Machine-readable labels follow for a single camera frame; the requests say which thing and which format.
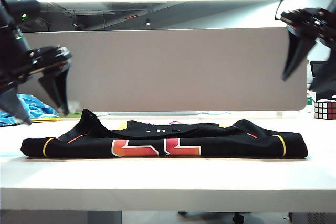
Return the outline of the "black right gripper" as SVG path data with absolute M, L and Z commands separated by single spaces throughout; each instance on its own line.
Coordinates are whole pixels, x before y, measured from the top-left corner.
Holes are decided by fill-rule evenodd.
M 309 90 L 323 90 L 334 81 L 335 10 L 304 8 L 286 10 L 281 21 L 287 24 L 289 47 L 281 78 L 286 81 L 307 57 L 308 52 L 321 42 L 330 49 L 326 61 L 311 61 L 312 81 Z

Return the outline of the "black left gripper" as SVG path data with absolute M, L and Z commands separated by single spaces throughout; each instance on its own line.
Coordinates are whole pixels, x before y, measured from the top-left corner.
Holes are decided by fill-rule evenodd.
M 32 49 L 17 58 L 1 60 L 1 110 L 31 125 L 29 115 L 17 97 L 17 86 L 11 85 L 25 83 L 30 76 L 41 72 L 39 83 L 57 109 L 68 115 L 67 75 L 71 58 L 68 48 L 49 46 Z

